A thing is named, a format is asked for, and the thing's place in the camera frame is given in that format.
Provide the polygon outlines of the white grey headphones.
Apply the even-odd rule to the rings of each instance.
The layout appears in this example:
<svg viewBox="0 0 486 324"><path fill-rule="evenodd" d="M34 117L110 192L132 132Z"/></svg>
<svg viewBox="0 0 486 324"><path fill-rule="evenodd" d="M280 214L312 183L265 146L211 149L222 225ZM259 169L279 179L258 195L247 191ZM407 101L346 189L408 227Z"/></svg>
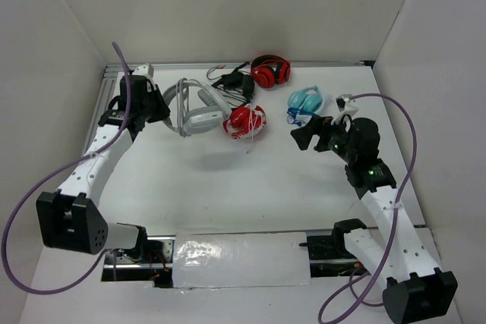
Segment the white grey headphones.
<svg viewBox="0 0 486 324"><path fill-rule="evenodd" d="M190 109L191 88L197 89L197 96L203 107ZM232 113L229 103L214 87L196 79L181 78L163 93L167 106L175 100L175 124L170 117L163 121L165 126L181 137L204 134L219 127Z"/></svg>

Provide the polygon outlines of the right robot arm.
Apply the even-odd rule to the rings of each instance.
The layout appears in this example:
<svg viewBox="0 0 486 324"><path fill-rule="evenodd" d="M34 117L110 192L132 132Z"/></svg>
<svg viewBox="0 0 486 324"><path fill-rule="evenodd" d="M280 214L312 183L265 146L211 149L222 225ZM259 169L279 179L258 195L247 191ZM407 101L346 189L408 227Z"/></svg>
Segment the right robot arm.
<svg viewBox="0 0 486 324"><path fill-rule="evenodd" d="M335 224L331 247L337 256L353 255L368 270L382 290L391 321L414 323L446 315L458 288L456 277L441 269L408 217L396 180L379 157L377 124L369 118L313 117L290 134L301 150L317 136L315 151L333 152L345 162L348 182L387 245L381 247L360 220L350 219Z"/></svg>

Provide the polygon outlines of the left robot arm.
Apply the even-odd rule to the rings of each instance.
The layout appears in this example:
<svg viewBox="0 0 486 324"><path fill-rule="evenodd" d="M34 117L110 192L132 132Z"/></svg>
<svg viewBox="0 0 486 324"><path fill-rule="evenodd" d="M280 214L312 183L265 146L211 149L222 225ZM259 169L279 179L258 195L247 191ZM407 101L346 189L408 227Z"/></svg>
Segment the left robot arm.
<svg viewBox="0 0 486 324"><path fill-rule="evenodd" d="M36 200L45 246L89 254L122 250L134 263L149 256L146 228L108 223L98 206L115 166L137 135L146 124L162 121L169 113L148 65L120 81L120 93L102 114L83 161L56 191L43 192Z"/></svg>

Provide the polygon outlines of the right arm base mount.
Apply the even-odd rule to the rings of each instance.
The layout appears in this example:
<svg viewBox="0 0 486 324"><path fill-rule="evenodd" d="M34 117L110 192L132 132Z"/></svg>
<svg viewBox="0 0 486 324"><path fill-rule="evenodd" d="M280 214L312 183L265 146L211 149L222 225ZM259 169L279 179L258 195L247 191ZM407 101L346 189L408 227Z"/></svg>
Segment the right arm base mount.
<svg viewBox="0 0 486 324"><path fill-rule="evenodd" d="M355 269L364 272L358 267L358 259L345 248L344 234L355 228L367 226L359 219L349 219L336 222L331 231L306 235L299 247L308 252L312 278L350 276Z"/></svg>

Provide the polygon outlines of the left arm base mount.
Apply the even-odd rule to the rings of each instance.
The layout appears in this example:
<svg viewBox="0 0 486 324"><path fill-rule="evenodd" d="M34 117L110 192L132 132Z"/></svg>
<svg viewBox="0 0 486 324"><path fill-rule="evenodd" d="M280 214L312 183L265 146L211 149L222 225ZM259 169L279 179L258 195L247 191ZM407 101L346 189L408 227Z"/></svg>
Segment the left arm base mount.
<svg viewBox="0 0 486 324"><path fill-rule="evenodd" d="M117 250L105 255L101 282L145 282L173 288L175 236L149 236L142 253Z"/></svg>

